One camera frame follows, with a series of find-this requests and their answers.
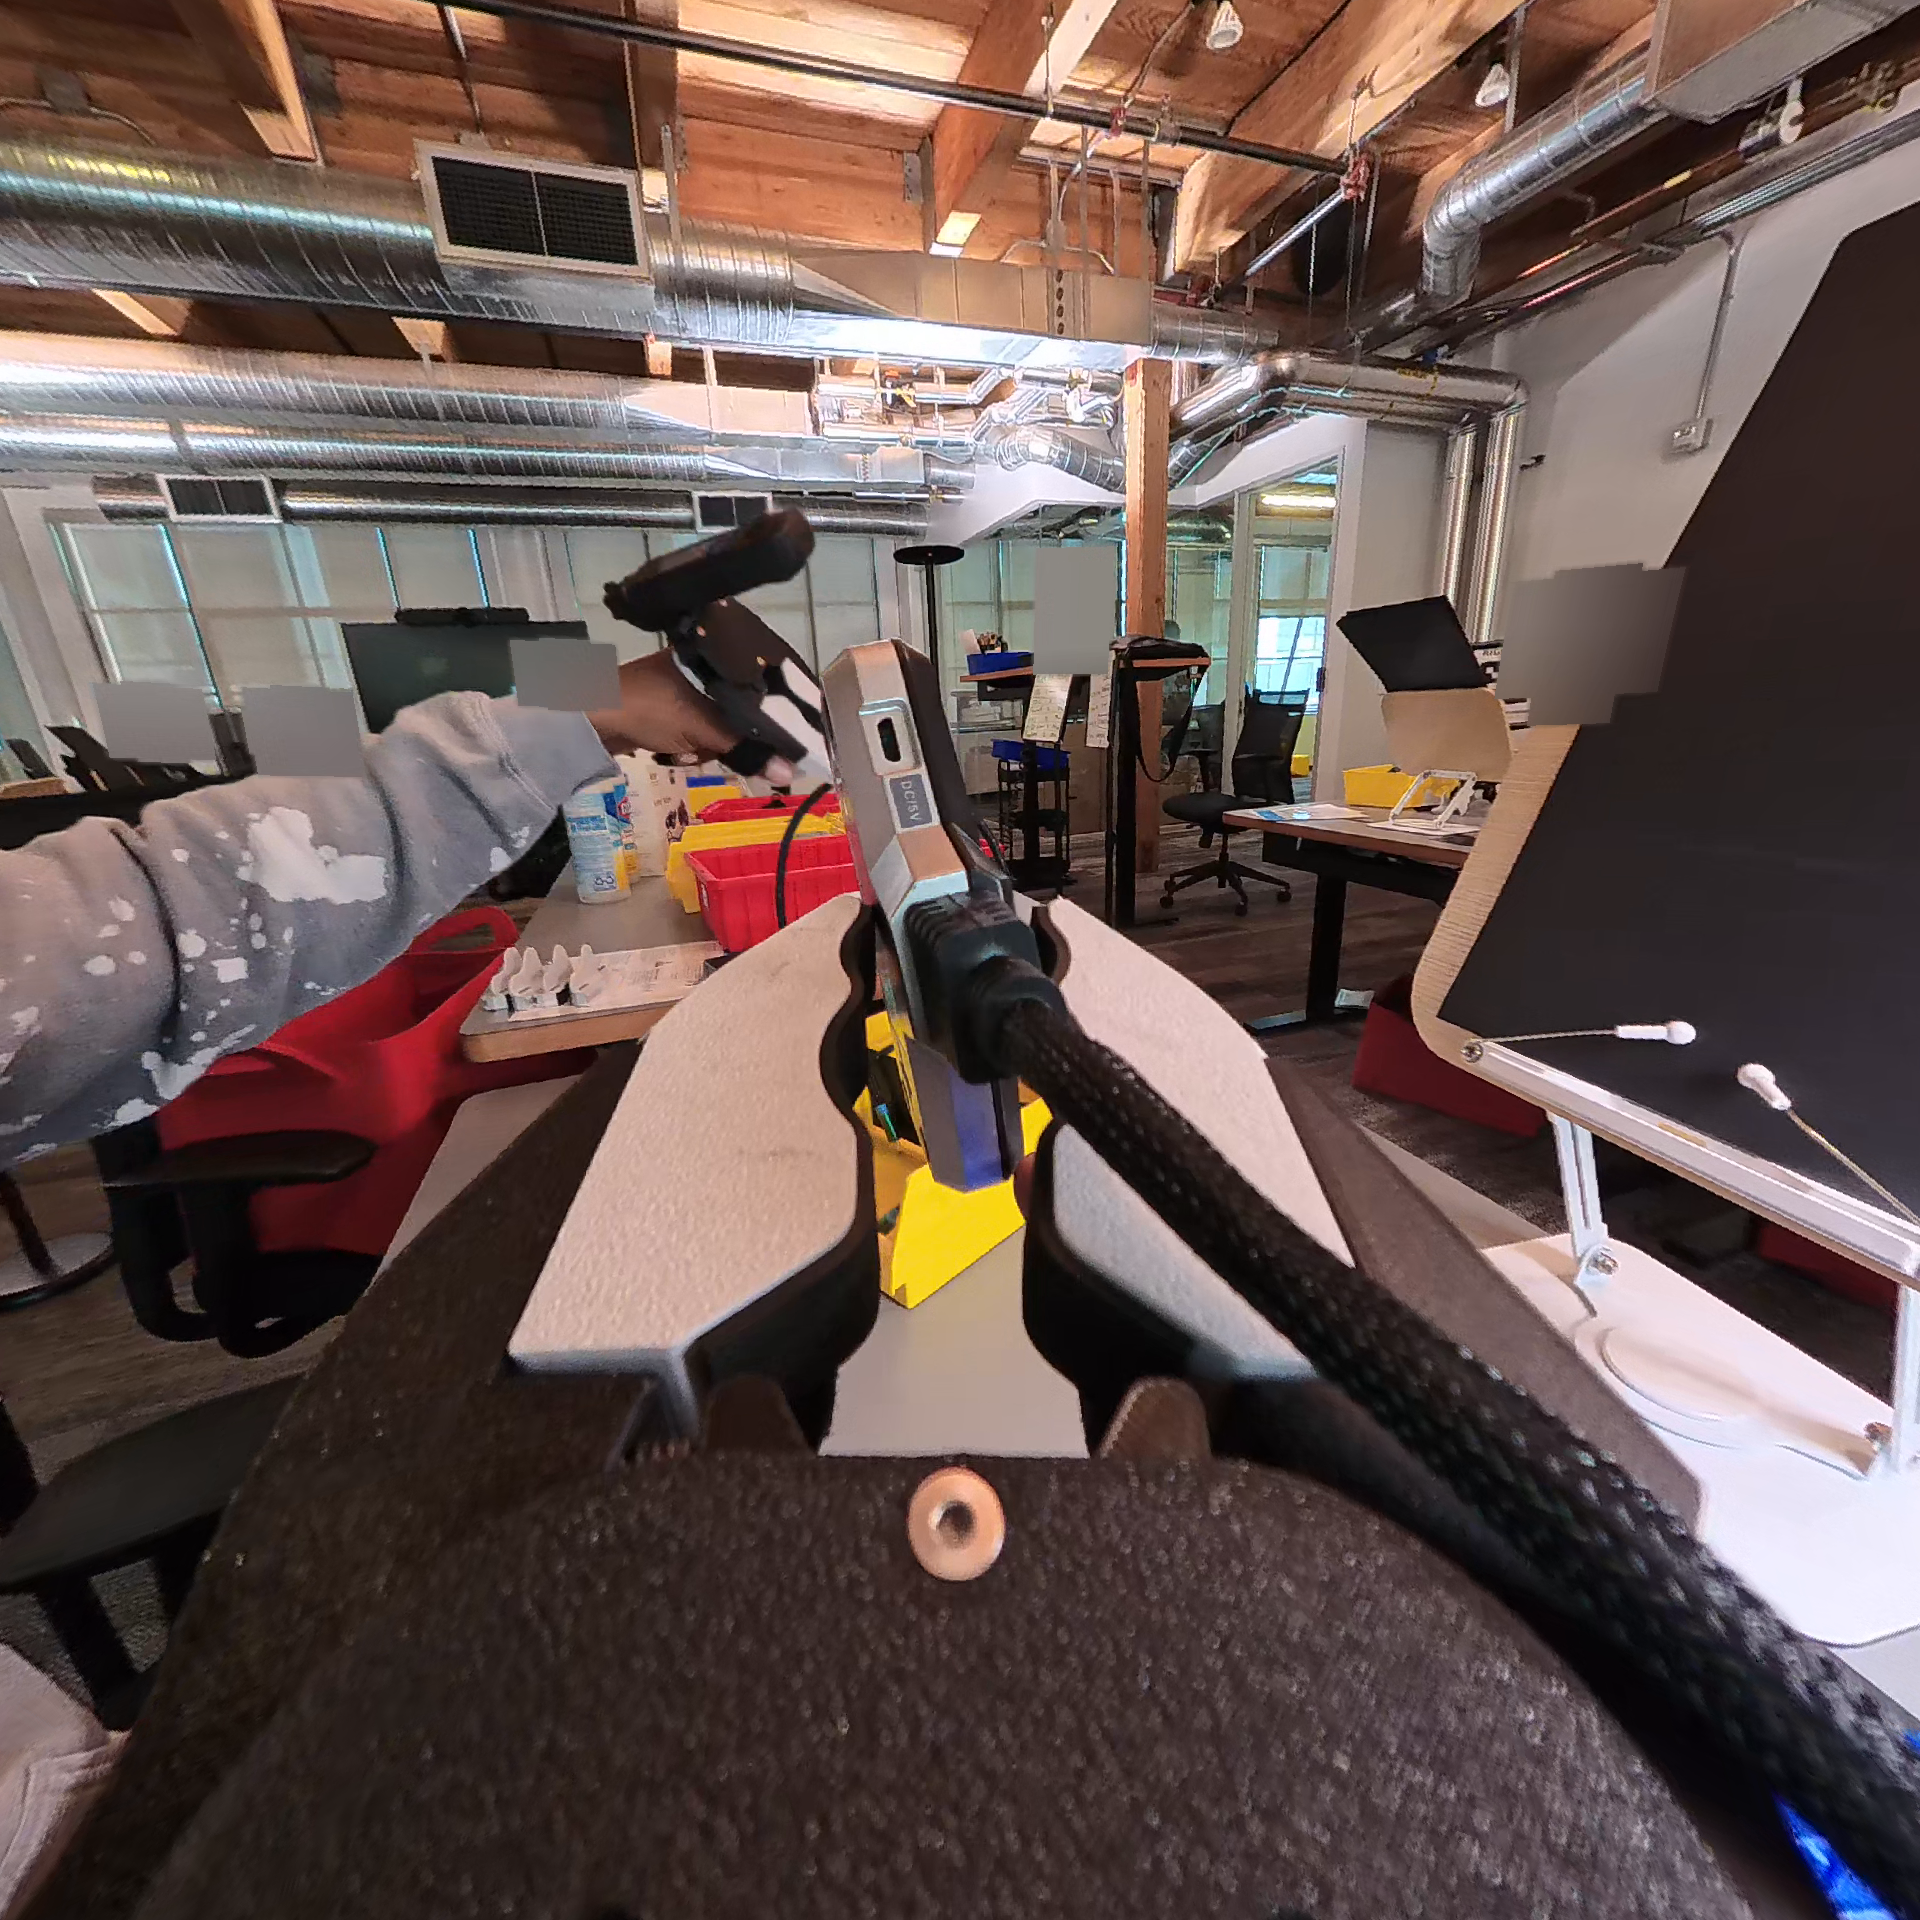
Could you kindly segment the silver hub adapter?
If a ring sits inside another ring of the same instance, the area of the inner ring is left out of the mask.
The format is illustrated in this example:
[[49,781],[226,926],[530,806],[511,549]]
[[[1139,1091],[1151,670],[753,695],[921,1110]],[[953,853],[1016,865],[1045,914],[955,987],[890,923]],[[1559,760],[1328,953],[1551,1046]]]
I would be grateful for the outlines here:
[[911,1134],[939,1185],[997,1187],[1023,1158],[1000,1030],[1059,995],[983,846],[931,663],[897,641],[845,649],[822,677],[822,721]]

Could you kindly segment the wooden desk black legs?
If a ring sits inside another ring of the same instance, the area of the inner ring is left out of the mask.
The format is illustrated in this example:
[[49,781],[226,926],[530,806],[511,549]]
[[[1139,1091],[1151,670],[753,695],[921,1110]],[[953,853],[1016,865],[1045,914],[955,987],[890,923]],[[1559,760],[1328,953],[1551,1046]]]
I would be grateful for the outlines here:
[[1256,1038],[1365,1019],[1371,995],[1338,982],[1349,893],[1359,888],[1439,906],[1478,835],[1463,821],[1415,829],[1409,819],[1378,811],[1331,819],[1311,808],[1231,808],[1222,826],[1258,832],[1267,866],[1313,878],[1304,1009],[1245,1022]]

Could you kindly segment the person's left hand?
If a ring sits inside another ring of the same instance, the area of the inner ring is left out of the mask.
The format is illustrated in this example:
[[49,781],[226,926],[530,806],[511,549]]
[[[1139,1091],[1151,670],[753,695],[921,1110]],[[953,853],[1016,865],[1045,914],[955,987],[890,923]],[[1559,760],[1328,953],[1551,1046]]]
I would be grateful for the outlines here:
[[609,755],[646,758],[659,765],[699,766],[721,762],[744,736],[680,670],[672,653],[637,656],[617,667],[614,702],[584,714]]

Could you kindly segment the row of white small bottles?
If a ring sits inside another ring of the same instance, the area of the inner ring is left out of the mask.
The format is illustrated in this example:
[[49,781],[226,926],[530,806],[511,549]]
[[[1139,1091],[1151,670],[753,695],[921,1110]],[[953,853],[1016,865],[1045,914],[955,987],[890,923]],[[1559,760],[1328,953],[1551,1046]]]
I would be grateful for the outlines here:
[[506,949],[475,1011],[518,1022],[670,1007],[725,960],[720,944],[666,944],[629,952]]

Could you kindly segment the black office chair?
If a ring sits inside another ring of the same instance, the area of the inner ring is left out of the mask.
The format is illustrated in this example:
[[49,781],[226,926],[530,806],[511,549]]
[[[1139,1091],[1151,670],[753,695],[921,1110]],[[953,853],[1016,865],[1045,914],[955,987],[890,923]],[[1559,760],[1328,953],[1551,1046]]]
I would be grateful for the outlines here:
[[1197,829],[1202,845],[1213,846],[1211,862],[1174,871],[1162,880],[1162,906],[1170,906],[1176,895],[1202,880],[1211,880],[1218,890],[1230,890],[1238,917],[1245,917],[1250,911],[1245,893],[1250,880],[1273,888],[1281,904],[1290,899],[1288,882],[1281,877],[1253,870],[1231,857],[1226,815],[1293,803],[1290,758],[1298,749],[1304,719],[1307,697],[1303,693],[1242,691],[1237,753],[1231,766],[1222,774],[1225,784],[1162,800],[1160,806],[1160,811],[1173,824]]

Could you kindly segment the white blue printed package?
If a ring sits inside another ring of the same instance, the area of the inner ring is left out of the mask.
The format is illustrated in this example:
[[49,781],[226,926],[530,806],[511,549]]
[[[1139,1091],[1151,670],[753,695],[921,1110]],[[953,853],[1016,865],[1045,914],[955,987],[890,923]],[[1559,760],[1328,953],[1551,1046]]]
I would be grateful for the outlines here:
[[561,808],[576,897],[608,906],[640,878],[662,878],[687,829],[687,769],[656,758],[614,758],[614,774]]

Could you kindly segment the black floor lamp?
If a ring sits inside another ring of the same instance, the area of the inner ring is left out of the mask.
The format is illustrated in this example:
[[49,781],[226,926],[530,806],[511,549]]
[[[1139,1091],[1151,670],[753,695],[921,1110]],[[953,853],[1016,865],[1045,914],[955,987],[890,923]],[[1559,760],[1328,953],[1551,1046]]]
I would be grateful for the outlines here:
[[901,570],[913,573],[918,577],[918,599],[921,599],[921,653],[925,654],[934,688],[945,695],[945,666],[944,666],[944,634],[941,634],[941,574],[944,570],[957,565],[965,558],[965,547],[945,544],[945,542],[913,542],[913,544],[897,544],[893,552],[893,560]]

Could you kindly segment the large silver air duct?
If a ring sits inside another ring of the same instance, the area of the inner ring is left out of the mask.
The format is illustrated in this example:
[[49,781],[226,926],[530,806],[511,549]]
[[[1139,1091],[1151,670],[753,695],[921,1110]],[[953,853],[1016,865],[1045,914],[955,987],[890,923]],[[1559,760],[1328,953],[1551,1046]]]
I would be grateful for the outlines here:
[[363,307],[634,343],[903,365],[1231,367],[1273,327],[1142,279],[845,247],[648,218],[637,273],[441,253],[416,182],[3,138],[3,286]]

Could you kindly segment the red bag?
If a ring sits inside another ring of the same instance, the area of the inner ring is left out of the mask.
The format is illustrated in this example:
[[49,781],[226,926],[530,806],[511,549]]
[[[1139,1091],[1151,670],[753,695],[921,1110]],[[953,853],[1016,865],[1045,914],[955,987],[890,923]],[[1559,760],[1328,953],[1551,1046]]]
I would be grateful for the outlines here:
[[1369,1098],[1397,1101],[1502,1137],[1541,1137],[1547,1115],[1537,1106],[1481,1081],[1424,1043],[1413,1022],[1409,987],[1409,976],[1397,976],[1369,1000],[1351,1087]]

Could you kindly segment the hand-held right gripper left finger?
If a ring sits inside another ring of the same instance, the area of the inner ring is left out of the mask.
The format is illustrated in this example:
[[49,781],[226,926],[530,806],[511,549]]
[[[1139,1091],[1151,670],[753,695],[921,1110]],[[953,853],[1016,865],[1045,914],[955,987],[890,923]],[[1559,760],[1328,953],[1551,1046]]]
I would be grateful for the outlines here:
[[870,985],[873,914],[835,897],[665,1015],[511,1334],[523,1374],[646,1377],[675,1434],[760,1377],[824,1435],[880,1305]]

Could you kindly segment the person's left forearm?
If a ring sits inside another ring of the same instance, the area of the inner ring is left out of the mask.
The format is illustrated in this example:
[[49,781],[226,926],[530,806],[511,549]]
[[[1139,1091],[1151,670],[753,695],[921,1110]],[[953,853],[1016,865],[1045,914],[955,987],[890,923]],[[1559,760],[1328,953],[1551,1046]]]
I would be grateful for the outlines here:
[[367,983],[609,778],[633,721],[442,693],[361,775],[254,775],[2,855],[2,1165],[147,1121]]

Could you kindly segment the black monitor on stand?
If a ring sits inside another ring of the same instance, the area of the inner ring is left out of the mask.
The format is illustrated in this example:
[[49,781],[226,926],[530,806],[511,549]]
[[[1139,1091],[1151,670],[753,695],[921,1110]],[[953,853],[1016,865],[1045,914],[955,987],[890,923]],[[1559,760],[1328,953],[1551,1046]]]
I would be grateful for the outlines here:
[[352,688],[370,735],[442,691],[509,697],[514,641],[587,635],[581,619],[536,619],[523,609],[398,609],[389,619],[343,624]]

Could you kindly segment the cart with blue bins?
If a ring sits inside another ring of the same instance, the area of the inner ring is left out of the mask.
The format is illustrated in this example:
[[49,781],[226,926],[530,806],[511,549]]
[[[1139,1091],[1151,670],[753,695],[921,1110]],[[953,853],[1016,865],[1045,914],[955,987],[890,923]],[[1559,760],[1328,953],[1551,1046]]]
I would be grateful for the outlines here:
[[990,741],[997,846],[1016,890],[1055,897],[1071,877],[1071,760],[1062,745],[1074,674],[1041,674],[1002,646],[967,654],[965,683],[983,705],[1016,705],[1016,733]]

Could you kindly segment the person's grey hoodie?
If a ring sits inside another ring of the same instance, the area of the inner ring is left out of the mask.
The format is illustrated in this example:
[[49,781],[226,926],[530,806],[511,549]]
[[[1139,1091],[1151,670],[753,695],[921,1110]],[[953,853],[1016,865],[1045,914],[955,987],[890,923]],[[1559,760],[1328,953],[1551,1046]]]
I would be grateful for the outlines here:
[[107,1787],[127,1735],[2,1648],[2,1917],[27,1912],[88,1809]]

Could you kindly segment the black standing desk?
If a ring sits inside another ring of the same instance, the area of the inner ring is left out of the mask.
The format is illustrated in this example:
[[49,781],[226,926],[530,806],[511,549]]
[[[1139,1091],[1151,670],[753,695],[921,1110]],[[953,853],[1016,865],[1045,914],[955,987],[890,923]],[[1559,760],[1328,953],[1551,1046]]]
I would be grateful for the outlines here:
[[1128,635],[1110,649],[1107,751],[1101,789],[1101,909],[1115,931],[1136,926],[1138,880],[1158,855],[1160,786],[1179,753],[1189,706],[1162,714],[1162,683],[1203,677],[1209,654],[1186,641]]

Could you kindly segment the white tablet stand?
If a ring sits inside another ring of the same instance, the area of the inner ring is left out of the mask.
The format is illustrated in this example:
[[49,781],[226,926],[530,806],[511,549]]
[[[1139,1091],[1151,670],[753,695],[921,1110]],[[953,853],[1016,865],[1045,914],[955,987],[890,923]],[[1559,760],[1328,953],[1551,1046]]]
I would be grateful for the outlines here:
[[[1551,1123],[1560,1237],[1493,1251],[1698,1488],[1698,1539],[1813,1642],[1914,1633],[1914,1210],[1813,1179],[1551,1067],[1515,1043],[1456,1037],[1463,1065]],[[1592,1144],[1711,1189],[1753,1216],[1879,1271],[1898,1289],[1890,1400],[1715,1302],[1606,1230]]]

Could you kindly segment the large red object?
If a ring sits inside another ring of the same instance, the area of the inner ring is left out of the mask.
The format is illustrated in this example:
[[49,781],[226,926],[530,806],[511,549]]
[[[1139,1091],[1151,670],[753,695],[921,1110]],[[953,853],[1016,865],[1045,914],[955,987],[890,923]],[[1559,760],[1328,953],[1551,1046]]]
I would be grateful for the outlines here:
[[286,1131],[370,1142],[371,1161],[350,1179],[258,1191],[248,1213],[263,1254],[383,1257],[469,1098],[591,1065],[587,1048],[502,1063],[463,1057],[461,1027],[517,941],[491,904],[451,911],[361,987],[211,1065],[157,1115],[159,1144]]

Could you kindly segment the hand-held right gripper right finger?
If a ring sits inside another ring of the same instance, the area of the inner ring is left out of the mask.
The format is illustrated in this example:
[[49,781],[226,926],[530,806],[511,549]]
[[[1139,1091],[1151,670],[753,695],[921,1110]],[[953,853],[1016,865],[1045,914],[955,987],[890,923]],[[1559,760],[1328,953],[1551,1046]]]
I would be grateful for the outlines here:
[[[1265,1054],[1211,998],[1069,902],[1030,911],[1065,1009],[1331,1259],[1351,1249]],[[1023,1233],[1023,1328],[1069,1381],[1304,1381],[1256,1307],[1069,1126],[1047,1142],[1049,1213]]]

